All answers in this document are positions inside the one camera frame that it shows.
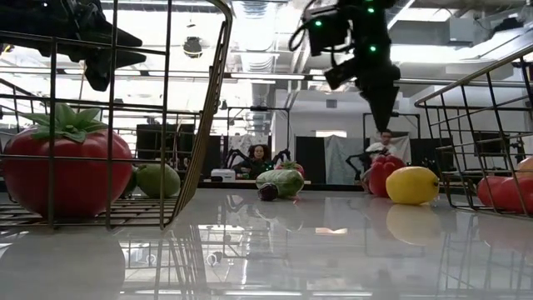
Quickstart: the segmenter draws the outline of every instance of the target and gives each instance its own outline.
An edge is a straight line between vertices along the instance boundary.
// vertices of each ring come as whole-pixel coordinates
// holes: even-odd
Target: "exposed ductwork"
[[[239,48],[246,51],[241,55],[242,71],[245,73],[272,73],[274,71],[274,54],[265,53],[273,49],[276,40],[277,2],[239,1],[233,3],[240,28]],[[270,84],[252,83],[252,105],[269,105]],[[265,126],[271,120],[270,113],[256,116],[249,112],[245,116],[248,130],[256,133],[268,133]]]

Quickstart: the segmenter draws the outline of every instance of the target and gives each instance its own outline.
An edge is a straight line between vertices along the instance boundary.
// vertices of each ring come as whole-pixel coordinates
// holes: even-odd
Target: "window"
[[[316,137],[317,138],[327,138],[327,137],[330,137],[332,135],[335,135],[335,136],[338,136],[338,137],[341,137],[341,138],[346,138],[348,135],[346,134],[345,131],[342,131],[342,130],[316,130]]]

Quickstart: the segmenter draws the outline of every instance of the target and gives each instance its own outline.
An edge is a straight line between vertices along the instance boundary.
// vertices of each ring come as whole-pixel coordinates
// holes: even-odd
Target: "lemon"
[[[396,204],[427,203],[439,193],[439,178],[426,167],[403,167],[386,179],[386,192]]]

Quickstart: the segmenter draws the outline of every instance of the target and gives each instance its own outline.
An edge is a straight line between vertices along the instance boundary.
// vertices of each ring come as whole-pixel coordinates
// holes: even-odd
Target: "red tomato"
[[[498,192],[500,191],[499,187],[504,180],[506,180],[506,177],[499,176],[487,176],[486,180],[484,178],[481,179],[481,181],[477,184],[477,197],[480,199],[483,205],[492,207],[491,193],[492,197],[495,198],[498,195]]]
[[[502,208],[509,212],[524,213],[520,202],[521,192],[527,212],[533,213],[533,177],[518,178],[520,192],[516,188],[513,177],[488,177],[487,181],[491,187],[492,200],[497,208]],[[480,181],[477,196],[484,205],[492,207],[485,180]]]
[[[6,145],[8,155],[47,156],[47,139],[36,139],[30,128],[13,137]],[[116,133],[112,137],[112,157],[132,159],[127,143]],[[56,157],[107,158],[107,130],[87,134],[79,143],[57,138]],[[3,159],[4,178],[12,197],[31,212],[47,216],[48,160]],[[129,162],[112,166],[112,200],[118,199],[132,175]],[[107,163],[57,160],[54,163],[55,216],[59,218],[91,218],[105,210],[107,202]]]
[[[518,166],[516,166],[516,169],[522,171],[516,173],[518,178],[533,177],[533,157],[528,157],[521,161]]]
[[[276,170],[280,169],[297,170],[298,172],[300,172],[303,178],[306,177],[306,173],[304,172],[303,167],[301,166],[301,164],[296,162],[282,162],[276,166]]]
[[[368,187],[371,192],[378,197],[388,198],[389,194],[386,192],[385,185],[386,179],[395,170],[405,166],[406,165],[400,158],[392,155],[380,155],[374,159],[370,180],[368,182]]]

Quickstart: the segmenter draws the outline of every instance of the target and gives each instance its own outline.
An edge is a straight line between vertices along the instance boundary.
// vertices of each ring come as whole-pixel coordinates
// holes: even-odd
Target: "white wall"
[[[516,74],[514,77],[510,78],[510,80],[521,80],[520,74]],[[419,94],[415,95],[412,98],[404,98],[401,100],[400,104],[400,113],[419,113],[421,115],[421,137],[422,138],[429,138],[430,135],[430,129],[428,127],[428,122],[426,118],[426,112],[424,109],[419,109],[414,107],[414,101],[421,98],[424,95],[427,95],[428,93],[431,93],[435,91],[439,87],[429,87],[425,91],[420,92]],[[521,96],[526,95],[525,89],[520,88],[495,88],[494,94],[496,101],[498,103],[511,100],[513,98],[518,98]],[[466,96],[468,99],[468,103],[471,106],[488,106],[491,104],[491,95],[489,92],[488,87],[467,87],[466,88]],[[445,93],[445,101],[446,105],[456,105],[456,106],[463,106],[463,97],[461,94],[461,90],[459,88],[449,91]],[[433,99],[429,102],[429,104],[437,104],[441,105],[441,100],[439,98]],[[516,102],[510,105],[506,105],[506,107],[523,107],[523,102]],[[295,136],[300,137],[315,137],[315,131],[316,130],[342,130],[347,132],[347,136],[349,138],[362,138],[363,137],[363,131],[362,131],[362,113],[357,112],[353,114],[346,114],[339,112],[339,114],[334,113],[321,113],[321,112],[291,112],[291,126],[290,126],[290,139],[291,139],[291,145],[289,149],[293,153],[292,156],[295,157],[296,154],[294,152],[294,140]],[[436,110],[430,110],[429,111],[430,120],[432,123],[437,122],[437,113]],[[452,118],[453,116],[457,115],[456,110],[447,110],[446,113],[448,114],[449,118]],[[465,111],[459,111],[459,114],[464,114]],[[444,112],[443,110],[440,111],[441,120],[444,120]],[[526,131],[526,123],[527,123],[527,114],[525,112],[500,112],[501,116],[501,122],[503,129],[506,131]],[[477,114],[474,114],[471,116],[473,128],[475,130],[483,130],[483,131],[489,131],[489,130],[498,130],[498,126],[496,123],[496,115],[494,111],[486,111],[486,112],[479,112]],[[410,120],[416,124],[416,119],[413,117],[410,117]],[[407,121],[404,117],[394,117],[390,121],[389,125],[390,130],[392,131],[407,131],[411,133],[412,138],[416,138],[416,127],[413,126],[409,121]],[[442,133],[442,137],[449,137],[447,132],[446,124],[443,123],[441,125],[441,128],[445,131]],[[459,125],[457,120],[450,122],[450,129],[458,129]],[[466,117],[463,117],[461,119],[461,129],[469,129],[469,123]],[[376,132],[376,126],[374,125],[374,121],[372,117],[366,118],[366,136],[369,137],[371,134]],[[433,137],[438,138],[438,127],[434,126],[432,127]],[[283,113],[277,113],[273,119],[272,124],[272,135],[273,135],[273,152],[278,152],[284,148],[286,148],[286,137],[287,137],[287,129],[286,129],[286,118],[284,117]],[[460,135],[458,132],[452,133],[454,138],[454,143],[459,144],[460,143]],[[469,132],[462,133],[462,142],[463,143],[471,143],[472,142],[472,136]],[[456,151],[460,152],[462,151],[460,148],[457,148]],[[473,153],[474,148],[473,146],[466,146],[464,152]],[[465,168],[465,165],[463,163],[462,157],[459,157],[459,163],[461,168]],[[500,167],[504,168],[504,160],[503,158],[494,158],[487,161],[487,164],[489,167]],[[479,162],[478,158],[475,157],[473,154],[466,155],[466,167],[467,168],[479,168]]]

